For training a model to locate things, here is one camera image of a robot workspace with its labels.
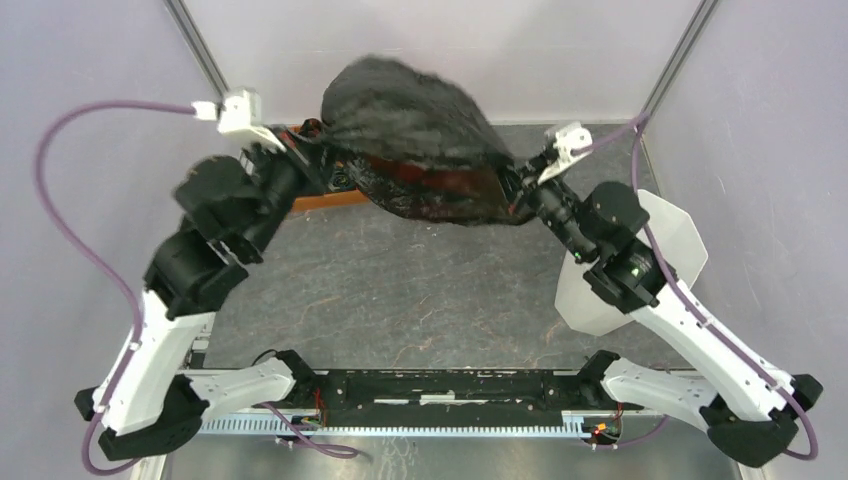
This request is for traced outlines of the black plastic trash bag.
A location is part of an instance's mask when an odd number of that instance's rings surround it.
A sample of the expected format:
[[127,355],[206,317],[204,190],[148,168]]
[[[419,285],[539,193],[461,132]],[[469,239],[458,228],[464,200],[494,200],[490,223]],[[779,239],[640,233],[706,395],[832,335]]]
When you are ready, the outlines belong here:
[[363,56],[329,83],[320,120],[320,142],[339,152],[352,183],[397,217],[461,226],[535,217],[509,190],[519,159],[455,83]]

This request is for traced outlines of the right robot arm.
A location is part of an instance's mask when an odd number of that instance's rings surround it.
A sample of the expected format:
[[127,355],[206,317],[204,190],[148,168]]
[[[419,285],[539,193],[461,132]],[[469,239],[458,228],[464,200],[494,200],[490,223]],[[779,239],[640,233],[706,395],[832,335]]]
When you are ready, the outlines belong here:
[[634,190],[605,181],[579,196],[564,181],[544,177],[539,158],[500,178],[511,206],[532,210],[585,265],[593,297],[658,335],[699,373],[687,379],[600,351],[577,382],[585,405],[614,400],[654,410],[704,432],[752,468],[789,454],[799,432],[813,434],[808,413],[821,383],[772,365],[695,298],[663,257]]

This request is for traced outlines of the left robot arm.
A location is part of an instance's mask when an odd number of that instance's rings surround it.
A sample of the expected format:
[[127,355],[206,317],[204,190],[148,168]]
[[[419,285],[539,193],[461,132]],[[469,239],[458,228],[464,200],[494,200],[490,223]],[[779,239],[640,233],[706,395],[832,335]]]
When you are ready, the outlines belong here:
[[76,395],[83,418],[102,426],[98,444],[111,461],[173,452],[206,422],[241,409],[297,408],[313,397],[314,372],[291,350],[214,376],[183,370],[196,337],[248,266],[262,262],[295,200],[327,191],[336,165],[331,150],[286,130],[243,153],[200,161],[175,190],[184,214],[144,275],[128,352],[100,386]]

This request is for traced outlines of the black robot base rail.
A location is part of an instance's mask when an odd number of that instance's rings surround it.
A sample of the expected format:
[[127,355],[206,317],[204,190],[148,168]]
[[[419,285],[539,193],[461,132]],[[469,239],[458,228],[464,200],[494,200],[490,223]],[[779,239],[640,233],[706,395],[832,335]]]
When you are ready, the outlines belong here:
[[600,385],[618,354],[600,350],[575,373],[552,369],[311,369],[294,351],[293,390],[278,410],[319,415],[322,426],[552,426],[564,412],[609,412]]

